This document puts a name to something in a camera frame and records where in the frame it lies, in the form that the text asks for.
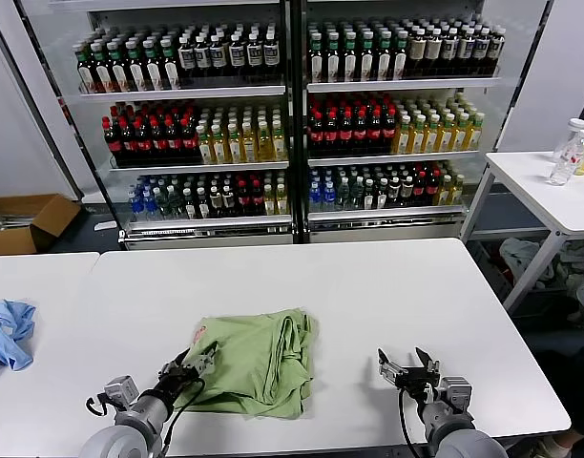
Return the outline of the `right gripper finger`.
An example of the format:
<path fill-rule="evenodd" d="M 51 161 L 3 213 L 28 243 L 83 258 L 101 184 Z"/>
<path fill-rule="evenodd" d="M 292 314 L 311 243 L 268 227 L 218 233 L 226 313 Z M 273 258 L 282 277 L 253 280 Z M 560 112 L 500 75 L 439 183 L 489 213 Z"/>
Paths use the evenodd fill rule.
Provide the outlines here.
<path fill-rule="evenodd" d="M 438 360 L 433 360 L 426 351 L 419 347 L 416 347 L 415 351 L 427 375 L 431 378 L 439 379 L 440 362 Z"/>
<path fill-rule="evenodd" d="M 378 349 L 379 374 L 388 382 L 395 382 L 399 375 L 405 373 L 405 369 L 391 362 L 385 352 Z"/>

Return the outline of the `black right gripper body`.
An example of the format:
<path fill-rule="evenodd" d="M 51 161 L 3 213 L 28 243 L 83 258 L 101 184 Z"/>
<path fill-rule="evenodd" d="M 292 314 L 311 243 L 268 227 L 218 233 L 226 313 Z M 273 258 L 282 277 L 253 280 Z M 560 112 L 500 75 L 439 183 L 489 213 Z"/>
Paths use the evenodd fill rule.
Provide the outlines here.
<path fill-rule="evenodd" d="M 422 366 L 404 367 L 405 373 L 399 375 L 395 386 L 405 391 L 412 399 L 432 399 L 440 378 L 431 378 Z"/>

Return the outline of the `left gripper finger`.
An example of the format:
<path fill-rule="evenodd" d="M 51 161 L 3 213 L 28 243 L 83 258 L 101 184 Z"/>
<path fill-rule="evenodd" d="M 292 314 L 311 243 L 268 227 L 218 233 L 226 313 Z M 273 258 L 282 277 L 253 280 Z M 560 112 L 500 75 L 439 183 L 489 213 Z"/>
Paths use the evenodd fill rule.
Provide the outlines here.
<path fill-rule="evenodd" d="M 177 356 L 175 356 L 175 358 L 171 362 L 165 364 L 161 368 L 161 376 L 164 377 L 170 374 L 178 374 L 182 369 L 182 363 L 189 351 L 190 349 L 186 348 Z"/>
<path fill-rule="evenodd" d="M 193 358 L 191 367 L 197 372 L 199 377 L 204 377 L 213 371 L 217 350 L 218 343 L 213 342 Z"/>

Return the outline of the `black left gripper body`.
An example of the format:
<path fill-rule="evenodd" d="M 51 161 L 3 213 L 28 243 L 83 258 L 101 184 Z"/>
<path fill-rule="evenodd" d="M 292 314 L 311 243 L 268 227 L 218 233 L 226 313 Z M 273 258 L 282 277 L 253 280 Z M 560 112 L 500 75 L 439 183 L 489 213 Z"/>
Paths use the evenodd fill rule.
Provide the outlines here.
<path fill-rule="evenodd" d="M 161 376 L 160 370 L 156 390 L 169 396 L 179 396 L 187 386 L 199 378 L 197 372 L 190 365 L 183 365 L 178 374 L 170 374 L 164 377 Z"/>

